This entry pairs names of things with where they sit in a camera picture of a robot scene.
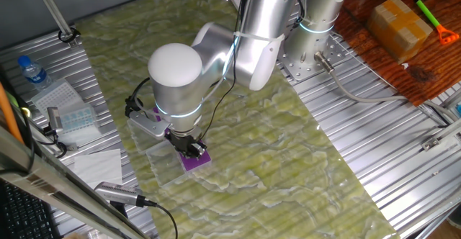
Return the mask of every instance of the robotic arm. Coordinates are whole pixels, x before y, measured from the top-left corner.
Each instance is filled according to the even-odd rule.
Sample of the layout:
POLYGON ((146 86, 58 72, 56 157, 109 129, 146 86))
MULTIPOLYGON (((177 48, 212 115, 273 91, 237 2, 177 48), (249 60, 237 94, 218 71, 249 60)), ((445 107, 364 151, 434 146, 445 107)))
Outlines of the robotic arm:
MULTIPOLYGON (((157 49, 148 62, 148 71, 162 122, 169 124, 162 125, 156 137, 168 139, 185 157, 199 158, 206 145, 200 140, 197 125, 208 89, 225 77, 233 79, 234 71, 237 84, 253 91, 262 89, 275 66, 295 2, 247 0, 240 32, 207 23, 192 46, 168 44, 157 49)), ((305 0, 306 18, 285 41, 284 49, 292 63, 315 63, 314 54, 325 49, 342 2, 305 0)))

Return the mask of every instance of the green marbled mat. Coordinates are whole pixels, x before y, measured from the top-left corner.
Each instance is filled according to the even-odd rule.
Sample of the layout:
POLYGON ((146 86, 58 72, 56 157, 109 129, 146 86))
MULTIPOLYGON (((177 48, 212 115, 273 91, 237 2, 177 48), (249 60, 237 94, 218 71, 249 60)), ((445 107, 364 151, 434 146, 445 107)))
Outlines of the green marbled mat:
MULTIPOLYGON (((397 238, 278 69, 261 91, 236 86, 224 99, 205 138, 210 167, 158 187, 130 137, 124 99, 148 76, 156 48, 191 44, 206 22, 232 29, 235 18, 224 0, 139 0, 77 22, 146 196, 171 210, 180 238, 397 238)), ((202 127, 229 86, 204 105, 202 127)), ((149 88, 141 94, 152 105, 149 88)), ((156 143, 145 140, 144 149, 156 143)), ((169 217, 151 213, 161 238, 173 238, 169 217)))

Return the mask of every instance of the purple object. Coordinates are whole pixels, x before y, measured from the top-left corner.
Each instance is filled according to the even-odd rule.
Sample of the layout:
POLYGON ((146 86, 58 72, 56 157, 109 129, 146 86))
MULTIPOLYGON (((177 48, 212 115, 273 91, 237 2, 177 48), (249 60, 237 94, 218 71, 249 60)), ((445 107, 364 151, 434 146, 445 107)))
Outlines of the purple object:
MULTIPOLYGON (((154 107, 152 110, 157 114, 159 113, 157 107, 154 107)), ((157 115, 156 115, 156 119, 157 119, 157 122, 161 121, 161 118, 159 116, 157 116, 157 115)))
POLYGON ((178 153, 178 154, 179 154, 179 157, 181 158, 182 165, 184 166, 186 171, 191 171, 195 169, 196 167, 202 166, 211 161, 211 157, 206 150, 202 154, 202 157, 198 159, 197 158, 185 158, 181 153, 178 153))

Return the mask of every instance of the black keyboard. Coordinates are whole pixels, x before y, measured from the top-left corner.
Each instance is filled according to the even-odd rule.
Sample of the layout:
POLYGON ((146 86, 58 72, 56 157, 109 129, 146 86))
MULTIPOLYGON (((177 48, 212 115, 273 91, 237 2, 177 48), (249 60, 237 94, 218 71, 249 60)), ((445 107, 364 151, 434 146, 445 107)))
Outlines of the black keyboard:
POLYGON ((50 205, 0 179, 0 234, 11 239, 58 239, 50 205))

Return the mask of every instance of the metal mounting plate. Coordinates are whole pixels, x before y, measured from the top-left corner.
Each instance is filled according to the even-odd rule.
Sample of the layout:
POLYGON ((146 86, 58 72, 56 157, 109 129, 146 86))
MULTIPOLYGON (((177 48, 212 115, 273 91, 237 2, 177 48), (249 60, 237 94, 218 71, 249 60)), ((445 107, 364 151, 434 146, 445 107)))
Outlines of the metal mounting plate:
MULTIPOLYGON (((336 66, 343 62, 346 59, 347 53, 348 52, 342 49, 331 36, 328 37, 323 55, 331 65, 336 66)), ((310 76, 316 75, 319 71, 324 71, 319 63, 308 65, 306 63, 291 62, 285 55, 283 43, 280 46, 278 59, 285 65, 285 68, 296 81, 302 81, 310 76)))
POLYGON ((142 115, 140 112, 131 112, 130 119, 140 129, 147 132, 149 135, 154 136, 156 139, 162 139, 165 136, 165 130, 169 127, 170 123, 167 121, 154 122, 142 115))

